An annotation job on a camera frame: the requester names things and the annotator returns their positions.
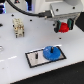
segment wire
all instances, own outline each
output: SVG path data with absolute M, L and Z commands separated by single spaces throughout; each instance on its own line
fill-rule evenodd
M 23 10 L 21 10 L 20 8 L 16 7 L 10 0 L 7 0 L 7 2 L 17 11 L 25 14 L 25 15 L 28 15 L 28 16 L 37 16 L 37 17 L 43 17 L 41 16 L 40 14 L 33 14 L 33 13 L 29 13 L 29 12 L 25 12 Z

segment blue disc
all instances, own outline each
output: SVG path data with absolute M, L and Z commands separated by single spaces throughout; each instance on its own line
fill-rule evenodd
M 43 56 L 50 61 L 55 61 L 58 60 L 60 57 L 60 50 L 56 47 L 53 47 L 53 53 L 51 53 L 51 48 L 53 46 L 48 46 L 43 50 Z

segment blue plastic part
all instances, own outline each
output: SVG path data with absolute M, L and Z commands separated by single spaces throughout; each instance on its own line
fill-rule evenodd
M 50 61 L 55 61 L 55 60 L 58 60 L 59 57 L 60 57 L 60 50 L 56 47 L 53 47 L 53 53 L 51 53 L 51 48 L 53 46 L 48 46 L 46 47 L 44 50 L 43 50 L 43 56 L 44 58 L 46 58 L 47 60 L 50 60 Z

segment black cable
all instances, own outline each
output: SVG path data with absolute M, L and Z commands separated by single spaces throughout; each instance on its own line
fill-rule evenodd
M 21 10 L 20 8 L 16 7 L 10 0 L 7 0 L 7 2 L 17 11 L 25 14 L 25 15 L 28 15 L 28 16 L 38 16 L 38 17 L 44 17 L 42 16 L 41 14 L 33 14 L 33 13 L 29 13 L 29 12 L 25 12 L 23 10 Z

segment white platform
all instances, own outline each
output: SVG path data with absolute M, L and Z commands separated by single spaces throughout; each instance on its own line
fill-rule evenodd
M 43 49 L 39 50 L 39 51 L 26 53 L 26 58 L 28 60 L 28 64 L 29 64 L 30 68 L 35 68 L 38 66 L 52 63 L 50 60 L 47 60 L 43 56 Z M 61 60 L 65 60 L 65 59 L 66 59 L 65 55 L 61 52 L 59 59 L 56 61 L 61 61 Z
M 53 22 L 22 14 L 0 15 L 0 84 L 9 84 L 64 66 L 84 61 L 84 32 L 77 26 L 68 33 L 55 33 Z M 25 26 L 25 37 L 16 38 L 13 18 L 21 18 Z M 30 68 L 25 53 L 46 46 L 60 45 L 67 59 L 36 68 Z

